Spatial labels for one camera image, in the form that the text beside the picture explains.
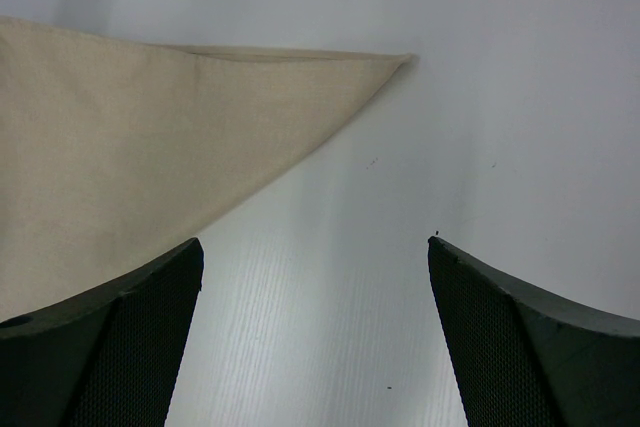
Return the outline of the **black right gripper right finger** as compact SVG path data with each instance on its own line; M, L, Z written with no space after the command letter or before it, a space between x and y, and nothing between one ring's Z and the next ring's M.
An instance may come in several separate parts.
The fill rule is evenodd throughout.
M428 244L468 425L638 425L637 320L519 280L441 238Z

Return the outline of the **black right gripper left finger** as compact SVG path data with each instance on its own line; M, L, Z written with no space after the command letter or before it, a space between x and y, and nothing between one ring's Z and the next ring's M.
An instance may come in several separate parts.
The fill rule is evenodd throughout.
M2 425L164 425L203 271L192 238L112 281L3 321Z

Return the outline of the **beige cloth napkin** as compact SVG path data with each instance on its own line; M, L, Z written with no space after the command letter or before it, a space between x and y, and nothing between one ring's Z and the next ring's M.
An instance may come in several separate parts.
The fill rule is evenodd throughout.
M122 276L341 129L409 61L1 21L1 315Z

